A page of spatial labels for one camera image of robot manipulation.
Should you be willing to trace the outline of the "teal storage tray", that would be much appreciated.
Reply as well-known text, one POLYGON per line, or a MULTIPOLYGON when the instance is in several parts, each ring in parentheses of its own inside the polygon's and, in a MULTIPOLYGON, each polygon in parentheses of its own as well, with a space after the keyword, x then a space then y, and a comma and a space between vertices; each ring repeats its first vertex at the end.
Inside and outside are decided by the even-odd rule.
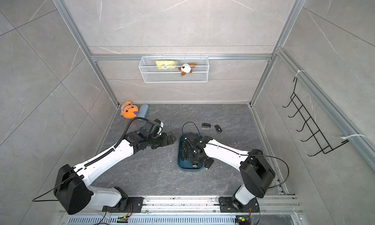
POLYGON ((201 168, 192 168, 191 166, 191 163, 188 161, 188 159, 186 159, 185 161, 181 161, 180 159, 180 152, 181 152, 181 149, 180 149, 180 143, 182 141, 185 142, 185 139, 186 139, 186 136, 187 134, 183 134, 180 139, 179 139, 179 147, 178 147, 178 158, 177 158, 177 164, 178 166, 180 167, 180 169, 182 171, 190 171, 190 172, 196 172, 196 171, 200 171, 203 167, 201 168))

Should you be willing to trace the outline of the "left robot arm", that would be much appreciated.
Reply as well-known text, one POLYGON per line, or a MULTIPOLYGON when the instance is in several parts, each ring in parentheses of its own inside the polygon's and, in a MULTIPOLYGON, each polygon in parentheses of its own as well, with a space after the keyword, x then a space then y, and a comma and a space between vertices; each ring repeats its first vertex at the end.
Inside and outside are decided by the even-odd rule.
POLYGON ((157 149, 174 144, 176 137, 163 132, 164 124, 158 119, 145 119, 143 127, 129 132, 126 126, 120 140, 112 147, 93 158, 58 171, 53 194, 69 215, 74 215, 87 207, 101 206, 112 211, 125 211, 132 206, 128 195, 120 188, 92 187, 92 183, 107 170, 122 160, 148 147, 157 149))

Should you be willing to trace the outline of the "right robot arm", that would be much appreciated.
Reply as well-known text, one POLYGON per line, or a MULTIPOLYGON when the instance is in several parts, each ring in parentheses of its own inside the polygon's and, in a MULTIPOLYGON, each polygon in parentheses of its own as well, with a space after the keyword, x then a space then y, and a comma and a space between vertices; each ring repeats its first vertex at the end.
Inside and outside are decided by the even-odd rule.
POLYGON ((220 160, 238 170, 243 185, 234 193, 232 203, 247 205, 255 198, 263 198, 275 178, 275 172, 259 149, 244 151, 226 146, 212 137, 192 132, 184 137, 187 160, 192 166, 209 169, 220 160))

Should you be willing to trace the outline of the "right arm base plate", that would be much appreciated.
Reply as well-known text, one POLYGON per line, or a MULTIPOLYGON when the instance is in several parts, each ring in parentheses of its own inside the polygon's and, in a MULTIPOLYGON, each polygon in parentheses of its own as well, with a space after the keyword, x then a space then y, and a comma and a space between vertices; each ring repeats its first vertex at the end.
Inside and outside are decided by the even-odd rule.
POLYGON ((232 197, 219 197, 218 202, 221 213, 258 213, 260 211, 257 198, 251 199, 246 205, 232 197))

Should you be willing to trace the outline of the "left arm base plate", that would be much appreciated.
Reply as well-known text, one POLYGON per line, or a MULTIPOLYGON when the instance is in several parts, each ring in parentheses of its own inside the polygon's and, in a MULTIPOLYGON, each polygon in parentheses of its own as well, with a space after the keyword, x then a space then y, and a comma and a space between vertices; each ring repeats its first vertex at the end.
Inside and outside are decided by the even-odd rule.
POLYGON ((140 213, 143 207, 144 197, 128 197, 121 199, 120 202, 114 206, 104 206, 102 212, 109 213, 140 213))

